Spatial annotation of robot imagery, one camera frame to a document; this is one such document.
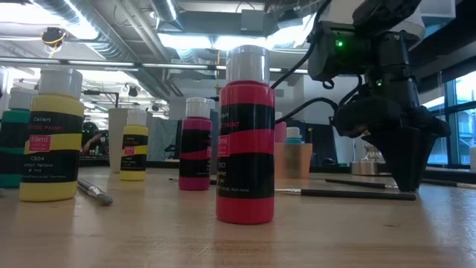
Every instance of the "magenta paint bottle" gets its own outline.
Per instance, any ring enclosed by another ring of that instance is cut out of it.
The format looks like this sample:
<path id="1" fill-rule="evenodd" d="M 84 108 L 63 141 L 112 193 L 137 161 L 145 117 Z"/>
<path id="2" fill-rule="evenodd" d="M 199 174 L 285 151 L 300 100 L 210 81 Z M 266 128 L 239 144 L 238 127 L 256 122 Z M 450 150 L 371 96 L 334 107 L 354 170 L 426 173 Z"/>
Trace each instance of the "magenta paint bottle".
<path id="1" fill-rule="evenodd" d="M 187 119 L 182 123 L 180 190 L 203 191 L 210 187 L 210 107 L 205 98 L 187 99 Z"/>
<path id="2" fill-rule="evenodd" d="M 274 216 L 274 90 L 269 52 L 243 45 L 227 56 L 220 90 L 216 216 L 226 223 L 267 223 Z"/>
<path id="3" fill-rule="evenodd" d="M 274 119 L 283 117 L 283 113 L 275 112 Z M 286 122 L 281 122 L 274 126 L 274 142 L 286 142 Z"/>

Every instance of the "yellow paint bottle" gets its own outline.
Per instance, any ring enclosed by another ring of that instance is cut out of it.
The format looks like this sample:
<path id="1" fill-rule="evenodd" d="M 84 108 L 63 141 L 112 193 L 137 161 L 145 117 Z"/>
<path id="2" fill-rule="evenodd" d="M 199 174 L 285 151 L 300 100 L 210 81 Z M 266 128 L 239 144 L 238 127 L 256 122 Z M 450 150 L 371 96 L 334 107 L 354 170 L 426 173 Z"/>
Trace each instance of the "yellow paint bottle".
<path id="1" fill-rule="evenodd" d="M 124 127 L 122 156 L 120 158 L 120 179 L 142 181 L 146 179 L 147 139 L 149 129 L 147 112 L 131 109 L 127 112 L 127 126 Z"/>
<path id="2" fill-rule="evenodd" d="M 66 200 L 76 194 L 84 105 L 83 76 L 72 69 L 43 69 L 31 101 L 20 200 Z"/>

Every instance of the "black label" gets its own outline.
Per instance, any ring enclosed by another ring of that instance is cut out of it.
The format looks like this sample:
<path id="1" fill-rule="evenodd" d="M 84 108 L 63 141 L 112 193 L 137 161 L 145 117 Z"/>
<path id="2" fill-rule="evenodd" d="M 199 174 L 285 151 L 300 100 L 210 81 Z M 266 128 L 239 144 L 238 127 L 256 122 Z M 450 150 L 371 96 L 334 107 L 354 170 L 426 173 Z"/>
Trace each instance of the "black label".
<path id="1" fill-rule="evenodd" d="M 51 135 L 83 132 L 83 117 L 59 112 L 31 112 L 30 135 Z"/>
<path id="2" fill-rule="evenodd" d="M 123 156 L 120 158 L 120 169 L 123 171 L 146 170 L 147 155 Z"/>
<path id="3" fill-rule="evenodd" d="M 274 196 L 274 157 L 267 153 L 241 153 L 218 158 L 217 193 L 221 197 Z"/>
<path id="4" fill-rule="evenodd" d="M 24 148 L 28 140 L 28 124 L 5 122 L 1 124 L 0 147 Z"/>
<path id="5" fill-rule="evenodd" d="M 210 159 L 206 160 L 183 160 L 180 159 L 178 175 L 192 178 L 210 176 Z"/>
<path id="6" fill-rule="evenodd" d="M 0 174 L 20 174 L 23 154 L 0 152 Z"/>
<path id="7" fill-rule="evenodd" d="M 246 130 L 273 130 L 274 108 L 262 104 L 222 106 L 220 135 Z"/>
<path id="8" fill-rule="evenodd" d="M 210 130 L 182 130 L 181 155 L 182 153 L 207 152 L 206 159 L 183 159 L 180 158 L 179 176 L 203 178 L 210 176 Z"/>
<path id="9" fill-rule="evenodd" d="M 122 149 L 125 156 L 120 158 L 120 169 L 123 171 L 146 170 L 147 154 L 137 154 L 137 146 L 147 146 L 148 137 L 145 135 L 126 134 L 123 137 Z"/>
<path id="10" fill-rule="evenodd" d="M 199 152 L 210 146 L 210 130 L 182 130 L 181 153 Z"/>
<path id="11" fill-rule="evenodd" d="M 145 135 L 131 135 L 126 134 L 122 140 L 122 148 L 131 147 L 131 146 L 143 146 L 147 145 L 149 137 Z"/>
<path id="12" fill-rule="evenodd" d="M 79 166 L 79 150 L 27 154 L 23 158 L 22 182 L 75 182 Z"/>

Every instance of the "person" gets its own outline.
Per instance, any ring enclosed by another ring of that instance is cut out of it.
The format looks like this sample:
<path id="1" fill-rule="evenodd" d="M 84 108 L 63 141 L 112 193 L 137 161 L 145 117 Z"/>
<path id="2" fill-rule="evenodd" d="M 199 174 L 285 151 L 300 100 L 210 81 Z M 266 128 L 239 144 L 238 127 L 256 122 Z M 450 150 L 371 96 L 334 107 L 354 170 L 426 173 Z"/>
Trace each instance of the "person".
<path id="1" fill-rule="evenodd" d="M 107 152 L 109 132 L 108 130 L 99 130 L 93 122 L 83 124 L 83 138 L 81 139 L 82 154 L 88 155 L 90 150 L 99 146 L 101 153 Z"/>

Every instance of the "table surface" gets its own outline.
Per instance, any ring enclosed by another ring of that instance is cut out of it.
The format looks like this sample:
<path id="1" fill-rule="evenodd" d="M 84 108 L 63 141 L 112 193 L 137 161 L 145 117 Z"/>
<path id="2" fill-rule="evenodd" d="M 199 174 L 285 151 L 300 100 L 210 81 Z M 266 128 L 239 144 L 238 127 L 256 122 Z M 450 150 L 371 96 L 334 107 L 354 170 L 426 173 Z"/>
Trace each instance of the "table surface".
<path id="1" fill-rule="evenodd" d="M 114 197 L 18 201 L 0 194 L 0 267 L 476 267 L 476 191 L 422 185 L 417 201 L 277 195 L 274 220 L 215 218 L 215 186 L 179 191 L 177 170 L 122 182 L 107 167 L 80 178 Z M 277 188 L 372 191 L 325 183 L 347 174 L 281 179 Z M 353 179 L 389 182 L 383 178 Z"/>

